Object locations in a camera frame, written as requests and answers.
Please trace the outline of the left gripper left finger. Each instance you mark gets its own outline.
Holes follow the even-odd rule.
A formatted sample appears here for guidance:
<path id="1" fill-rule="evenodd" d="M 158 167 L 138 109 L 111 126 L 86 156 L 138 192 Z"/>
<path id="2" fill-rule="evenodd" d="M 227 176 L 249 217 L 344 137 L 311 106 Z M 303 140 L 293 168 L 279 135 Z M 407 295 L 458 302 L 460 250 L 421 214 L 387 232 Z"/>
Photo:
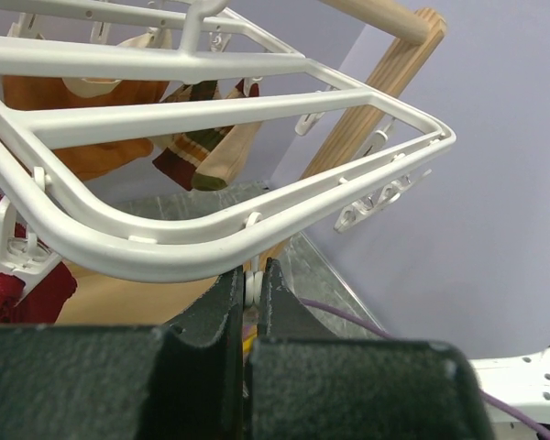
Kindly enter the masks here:
<path id="1" fill-rule="evenodd" d="M 239 439 L 244 274 L 160 325 L 0 325 L 0 439 Z"/>

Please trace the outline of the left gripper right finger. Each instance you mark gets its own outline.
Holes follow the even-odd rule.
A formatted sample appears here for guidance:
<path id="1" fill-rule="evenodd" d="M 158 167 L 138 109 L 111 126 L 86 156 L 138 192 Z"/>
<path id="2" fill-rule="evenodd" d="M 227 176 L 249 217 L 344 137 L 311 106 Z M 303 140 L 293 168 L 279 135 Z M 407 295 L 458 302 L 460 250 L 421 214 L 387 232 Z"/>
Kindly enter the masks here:
<path id="1" fill-rule="evenodd" d="M 491 439 L 466 358 L 442 342 L 332 333 L 266 263 L 249 356 L 253 439 Z"/>

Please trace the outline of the red underwear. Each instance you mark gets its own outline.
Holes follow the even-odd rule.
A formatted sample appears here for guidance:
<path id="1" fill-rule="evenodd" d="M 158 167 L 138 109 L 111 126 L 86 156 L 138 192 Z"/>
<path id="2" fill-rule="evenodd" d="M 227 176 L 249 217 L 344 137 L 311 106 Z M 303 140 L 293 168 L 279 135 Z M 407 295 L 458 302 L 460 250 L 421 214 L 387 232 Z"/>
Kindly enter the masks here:
<path id="1" fill-rule="evenodd" d="M 61 262 L 26 297 L 23 287 L 22 280 L 0 274 L 0 324 L 55 323 L 63 305 L 76 292 L 77 281 Z"/>

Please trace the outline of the white plastic clip hanger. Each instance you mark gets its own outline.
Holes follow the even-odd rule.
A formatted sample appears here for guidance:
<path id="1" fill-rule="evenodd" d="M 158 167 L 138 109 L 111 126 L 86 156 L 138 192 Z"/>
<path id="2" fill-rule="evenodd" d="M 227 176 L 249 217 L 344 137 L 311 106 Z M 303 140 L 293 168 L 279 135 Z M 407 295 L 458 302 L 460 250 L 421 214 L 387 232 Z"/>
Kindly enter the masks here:
<path id="1" fill-rule="evenodd" d="M 319 93 L 183 104 L 21 111 L 0 99 L 0 274 L 33 291 L 63 260 L 129 281 L 205 279 L 244 263 L 259 294 L 259 262 L 286 238 L 380 191 L 386 206 L 410 174 L 447 151 L 455 133 L 432 115 L 316 60 L 232 11 L 191 1 L 183 13 L 104 1 L 0 1 L 19 33 L 0 36 L 0 75 L 178 81 L 306 74 Z M 424 42 L 429 26 L 395 1 L 333 8 L 394 39 Z M 198 219 L 152 220 L 93 195 L 54 151 L 178 132 L 321 116 L 361 106 L 384 113 L 349 162 Z"/>

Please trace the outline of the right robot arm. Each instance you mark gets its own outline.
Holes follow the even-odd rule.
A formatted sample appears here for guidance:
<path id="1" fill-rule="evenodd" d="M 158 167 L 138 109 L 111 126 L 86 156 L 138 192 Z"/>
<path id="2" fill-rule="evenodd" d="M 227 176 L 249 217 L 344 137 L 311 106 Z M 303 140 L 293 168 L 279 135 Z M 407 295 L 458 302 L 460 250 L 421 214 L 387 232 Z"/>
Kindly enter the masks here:
<path id="1" fill-rule="evenodd" d="M 498 401 L 489 405 L 496 424 L 517 418 L 503 410 L 510 406 L 539 424 L 550 426 L 550 346 L 518 357 L 472 359 L 480 388 Z"/>

